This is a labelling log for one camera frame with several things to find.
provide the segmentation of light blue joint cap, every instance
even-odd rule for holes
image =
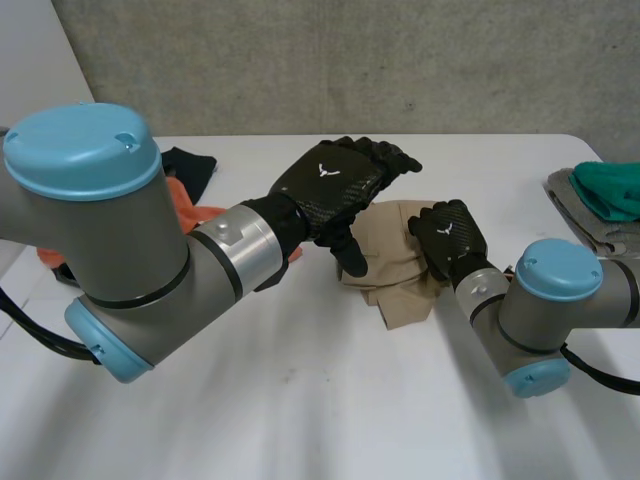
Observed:
[[[67,307],[64,319],[82,343],[119,382],[131,383],[143,373],[153,370],[153,365],[111,333],[79,299],[76,298]]]
[[[120,197],[162,168],[142,117],[107,103],[56,107],[33,114],[4,138],[7,170],[24,188],[57,200]]]
[[[525,365],[509,373],[504,381],[518,398],[540,397],[569,381],[571,370],[564,358],[553,358]]]
[[[549,238],[532,243],[516,265],[516,278],[532,295],[553,302],[575,302],[602,285],[602,265],[582,245]]]

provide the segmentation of white wall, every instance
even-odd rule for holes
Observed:
[[[0,0],[0,126],[79,101],[93,97],[51,2]],[[0,275],[21,249],[0,240]]]

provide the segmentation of black cable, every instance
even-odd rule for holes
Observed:
[[[96,365],[100,364],[91,351],[82,343],[62,337],[34,322],[31,317],[24,313],[22,309],[9,298],[2,288],[0,288],[0,311],[9,315],[15,323],[20,325],[20,327],[41,345],[58,355],[75,360],[91,361]]]
[[[617,392],[627,393],[629,395],[640,395],[640,382],[617,377],[616,375],[605,373],[602,370],[588,365],[578,355],[569,350],[566,343],[560,349],[560,353],[564,355],[564,358],[566,358],[571,365],[578,370],[582,370],[599,384]]]

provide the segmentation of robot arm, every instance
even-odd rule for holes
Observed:
[[[585,247],[541,240],[526,249],[509,282],[486,260],[482,234],[462,202],[437,204],[410,222],[430,267],[451,277],[473,331],[518,397],[568,381],[563,350],[574,328],[640,326],[640,260],[598,261]],[[443,226],[449,235],[439,233]],[[463,233],[454,238],[456,229]]]
[[[152,369],[250,292],[303,241],[367,265],[349,227],[418,162],[388,143],[322,142],[274,184],[184,235],[144,121],[106,104],[28,117],[4,139],[0,237],[61,252],[84,295],[65,312],[119,381]]]

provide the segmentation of carbon fiber hand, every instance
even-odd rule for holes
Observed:
[[[419,218],[409,219],[409,232],[420,242],[431,274],[440,281],[466,276],[471,273],[466,265],[475,268],[486,262],[487,242],[461,200],[423,208]],[[460,265],[465,265],[465,271],[460,271]]]
[[[367,263],[350,230],[356,214],[399,175],[420,170],[422,166],[395,145],[343,137],[309,150],[269,193],[296,204],[307,224],[307,240],[329,247],[350,275],[364,276]]]

